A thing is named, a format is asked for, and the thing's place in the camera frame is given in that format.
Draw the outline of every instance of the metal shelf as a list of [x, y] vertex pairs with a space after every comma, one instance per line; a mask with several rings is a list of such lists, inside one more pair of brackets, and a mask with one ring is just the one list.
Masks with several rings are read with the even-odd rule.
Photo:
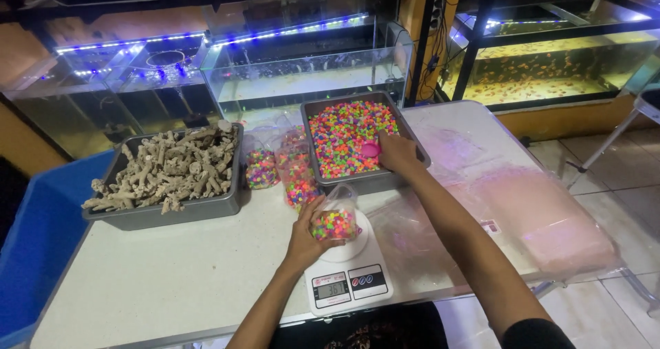
[[91, 23], [101, 15], [105, 14], [206, 5], [212, 5], [215, 9], [217, 9], [217, 7], [223, 3], [240, 1], [245, 0], [151, 0], [137, 2], [98, 3], [79, 6], [36, 7], [33, 9], [18, 9], [15, 11], [0, 12], [0, 24], [18, 22], [24, 28], [31, 29], [35, 23], [43, 23], [43, 21], [46, 20], [64, 17], [80, 17], [85, 23]]

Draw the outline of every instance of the person's right hand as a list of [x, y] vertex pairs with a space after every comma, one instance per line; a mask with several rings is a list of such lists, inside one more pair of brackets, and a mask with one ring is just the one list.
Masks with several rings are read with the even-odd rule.
[[378, 161], [384, 168], [404, 177], [424, 165], [417, 159], [417, 144], [399, 135], [390, 135], [385, 130], [378, 132], [380, 155]]

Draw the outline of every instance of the label sticker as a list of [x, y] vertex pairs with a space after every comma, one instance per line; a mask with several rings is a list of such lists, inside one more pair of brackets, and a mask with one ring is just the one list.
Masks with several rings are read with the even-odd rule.
[[484, 220], [480, 224], [481, 227], [484, 228], [486, 233], [488, 233], [489, 235], [494, 235], [502, 232], [499, 229], [499, 226], [497, 226], [495, 220]]

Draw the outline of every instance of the blue plastic crate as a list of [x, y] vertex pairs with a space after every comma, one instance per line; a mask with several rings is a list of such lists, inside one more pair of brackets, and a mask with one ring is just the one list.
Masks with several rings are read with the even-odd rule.
[[29, 339], [87, 228], [80, 205], [108, 169], [105, 151], [32, 177], [0, 251], [0, 348]]

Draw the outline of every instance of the metal tray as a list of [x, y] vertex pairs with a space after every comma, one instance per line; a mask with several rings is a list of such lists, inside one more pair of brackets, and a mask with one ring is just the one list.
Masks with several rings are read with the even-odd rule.
[[413, 134], [410, 126], [406, 123], [406, 120], [401, 115], [399, 108], [397, 108], [396, 104], [392, 101], [392, 98], [390, 98], [386, 92], [363, 92], [361, 94], [349, 95], [346, 97], [306, 101], [300, 105], [300, 111], [302, 113], [303, 123], [305, 124], [307, 141], [309, 142], [309, 146], [311, 147], [310, 149], [312, 150], [311, 167], [314, 170], [314, 178], [316, 179], [317, 184], [326, 194], [329, 194], [339, 183], [350, 184], [353, 186], [353, 188], [355, 188], [358, 194], [384, 192], [386, 190], [396, 189], [406, 185], [406, 182], [401, 176], [384, 168], [376, 171], [369, 171], [367, 173], [343, 176], [340, 178], [321, 177], [319, 162], [316, 158], [316, 145], [314, 143], [313, 137], [311, 136], [311, 130], [309, 129], [309, 117], [319, 114], [324, 109], [326, 109], [326, 107], [331, 107], [341, 102], [351, 102], [353, 100], [366, 100], [387, 105], [389, 110], [392, 112], [392, 115], [394, 116], [397, 126], [399, 127], [399, 134], [404, 138], [408, 138], [417, 143], [417, 159], [424, 163], [426, 168], [431, 166], [431, 159], [428, 157], [428, 154], [417, 140], [415, 134]]
[[[243, 143], [243, 125], [238, 123], [234, 123], [233, 125], [238, 127], [238, 144], [234, 148], [234, 157], [232, 158], [232, 184], [229, 187], [229, 193], [219, 197], [182, 201], [181, 203], [186, 207], [183, 211], [169, 211], [162, 215], [162, 205], [159, 204], [110, 212], [105, 212], [104, 210], [92, 211], [91, 208], [88, 208], [82, 211], [83, 218], [88, 221], [103, 220], [121, 230], [137, 230], [236, 215], [240, 210], [239, 180], [242, 175], [240, 172], [239, 157]], [[142, 144], [142, 139], [151, 139], [155, 135], [158, 134], [131, 136], [130, 138], [126, 138], [122, 144], [126, 144], [131, 152], [137, 155], [137, 147]], [[115, 184], [117, 173], [126, 168], [126, 165], [128, 165], [128, 159], [117, 148], [110, 168], [103, 177], [103, 180], [107, 184]], [[96, 193], [95, 198], [101, 198], [101, 194]]]

